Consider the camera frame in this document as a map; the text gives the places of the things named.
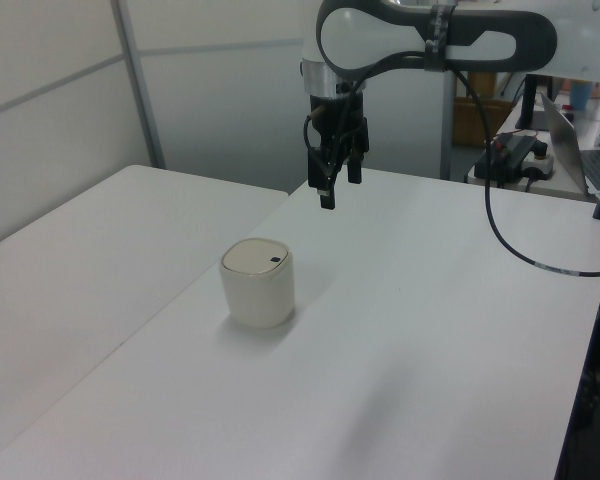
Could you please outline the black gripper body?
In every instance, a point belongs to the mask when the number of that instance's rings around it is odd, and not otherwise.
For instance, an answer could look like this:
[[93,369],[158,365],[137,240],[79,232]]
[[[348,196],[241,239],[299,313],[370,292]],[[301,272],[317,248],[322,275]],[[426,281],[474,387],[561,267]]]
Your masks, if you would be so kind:
[[[362,155],[369,151],[369,135],[367,119],[364,116],[364,96],[357,93],[352,100],[349,95],[338,99],[328,99],[311,95],[310,113],[318,110],[314,116],[305,119],[303,135],[305,145],[310,155],[316,156],[319,152],[330,153],[333,141],[338,131],[338,126],[344,118],[344,127],[341,135],[340,154],[347,156],[351,149],[359,151]],[[320,135],[320,147],[311,146],[308,137],[308,125]]]

